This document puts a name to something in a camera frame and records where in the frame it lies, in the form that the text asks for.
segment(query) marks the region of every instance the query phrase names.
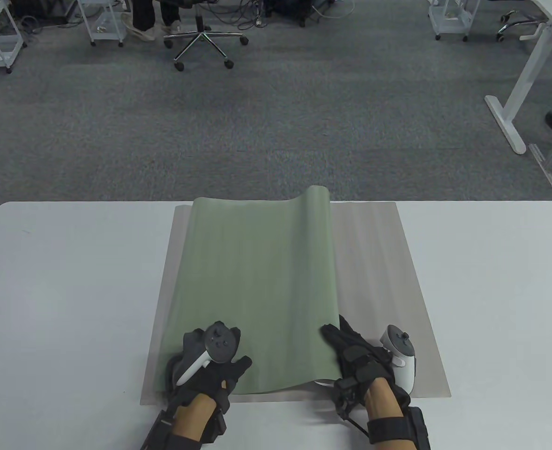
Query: gray carpet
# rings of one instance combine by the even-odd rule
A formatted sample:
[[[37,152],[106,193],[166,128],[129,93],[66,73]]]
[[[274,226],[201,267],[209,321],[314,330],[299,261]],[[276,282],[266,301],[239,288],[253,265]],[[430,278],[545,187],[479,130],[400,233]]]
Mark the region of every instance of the gray carpet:
[[[495,42],[515,4],[483,1],[468,43],[434,40],[426,0],[273,19],[248,47],[222,41],[231,71],[203,43],[178,73],[160,40],[93,48],[83,26],[44,30],[0,70],[0,204],[284,199],[310,184],[339,200],[552,199],[484,103],[505,101],[533,48],[518,30]],[[544,150],[550,108],[552,57],[516,118]]]

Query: white desk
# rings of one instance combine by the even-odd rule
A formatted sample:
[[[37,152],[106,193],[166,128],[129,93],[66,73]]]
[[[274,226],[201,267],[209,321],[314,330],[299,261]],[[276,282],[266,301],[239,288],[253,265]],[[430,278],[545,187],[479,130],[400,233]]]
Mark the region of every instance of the white desk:
[[[533,2],[549,18],[547,27],[544,28],[540,35],[537,45],[532,51],[505,106],[502,106],[499,99],[495,96],[486,96],[484,98],[497,124],[501,127],[501,131],[503,131],[503,134],[509,141],[511,148],[518,155],[526,152],[526,145],[522,137],[520,137],[520,133],[514,127],[514,118],[552,50],[552,0],[533,0]]]
[[[175,205],[0,207],[0,450],[139,448]],[[552,449],[552,203],[399,210],[453,396],[415,402],[432,448]],[[211,448],[370,448],[329,409],[233,405]]]

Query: pants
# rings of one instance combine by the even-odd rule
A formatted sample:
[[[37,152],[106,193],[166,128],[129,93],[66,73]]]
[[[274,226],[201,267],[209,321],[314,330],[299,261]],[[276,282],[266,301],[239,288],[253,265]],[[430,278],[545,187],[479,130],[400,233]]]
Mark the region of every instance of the pants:
[[[156,11],[153,8],[153,0],[132,0],[132,24],[141,31],[147,31],[156,24]],[[173,21],[180,20],[178,6],[174,3],[160,2],[162,19],[167,26]]]

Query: office chair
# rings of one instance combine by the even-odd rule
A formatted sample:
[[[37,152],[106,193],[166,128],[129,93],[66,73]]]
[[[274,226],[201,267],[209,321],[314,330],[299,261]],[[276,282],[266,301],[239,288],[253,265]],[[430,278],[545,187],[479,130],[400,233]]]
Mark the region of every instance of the office chair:
[[[489,1],[495,2],[495,1],[504,1],[504,0],[489,0]],[[525,20],[510,22],[509,21],[510,17],[512,15],[515,15],[515,14],[522,15]],[[497,32],[497,42],[503,42],[505,40],[505,32],[509,28],[513,28],[514,26],[520,26],[520,25],[535,25],[535,26],[538,27],[541,24],[546,23],[548,21],[548,18],[545,15],[543,15],[542,13],[540,15],[531,15],[531,14],[526,13],[526,12],[520,10],[520,9],[512,9],[511,11],[509,11],[509,13],[502,15],[500,21],[501,21],[501,23],[503,23],[503,26]],[[531,38],[535,38],[537,36],[538,36],[538,31],[537,31],[537,33],[533,34],[531,36]]]
[[[216,49],[216,51],[218,51],[218,53],[221,54],[224,58],[224,65],[227,69],[232,69],[235,63],[228,59],[228,56],[226,56],[222,49],[220,49],[220,47],[218,47],[218,45],[214,41],[212,41],[211,37],[238,37],[242,45],[247,45],[249,43],[249,39],[246,38],[246,36],[242,33],[232,31],[212,31],[209,26],[205,25],[203,23],[203,16],[201,15],[201,7],[199,7],[199,4],[206,1],[207,0],[171,0],[171,2],[177,4],[179,8],[192,9],[194,6],[195,22],[197,24],[197,31],[185,31],[164,36],[164,45],[168,49],[172,48],[173,39],[182,39],[187,37],[192,38],[190,41],[188,41],[188,44],[184,46],[184,49],[182,49],[180,53],[178,53],[174,58],[174,67],[176,67],[177,71],[179,72],[182,72],[184,70],[184,64],[182,64],[180,58],[197,41],[205,41],[209,45],[214,47],[214,49]]]

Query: chair base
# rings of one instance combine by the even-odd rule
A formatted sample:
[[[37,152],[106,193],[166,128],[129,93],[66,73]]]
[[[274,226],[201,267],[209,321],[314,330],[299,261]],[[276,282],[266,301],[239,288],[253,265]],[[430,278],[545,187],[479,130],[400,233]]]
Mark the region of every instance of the chair base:
[[[203,23],[203,17],[201,16],[201,9],[198,5],[195,5],[195,22],[197,24],[197,31],[185,31],[182,33],[169,34],[164,36],[164,45],[165,47],[171,49],[173,45],[173,39],[183,39],[191,38],[190,41],[184,46],[184,49],[180,51],[174,58],[174,66],[180,72],[184,70],[184,64],[180,61],[180,58],[190,49],[195,42],[205,41],[214,49],[221,54],[224,58],[224,65],[226,68],[231,69],[234,67],[234,62],[228,59],[227,54],[225,54],[220,47],[211,39],[212,37],[238,37],[242,45],[247,45],[249,39],[243,33],[233,32],[233,31],[212,31],[211,28]]]
[[[518,14],[518,13],[523,15],[526,20],[525,21],[509,22],[509,18],[512,15],[515,15],[515,14]],[[548,21],[548,19],[544,16],[529,15],[529,14],[523,13],[522,11],[520,11],[518,9],[512,9],[511,11],[509,11],[509,13],[501,16],[501,23],[503,23],[504,25],[497,32],[497,42],[503,42],[503,39],[505,39],[505,32],[509,28],[513,28],[514,26],[520,26],[520,25],[539,26],[540,24],[546,23],[547,21]]]

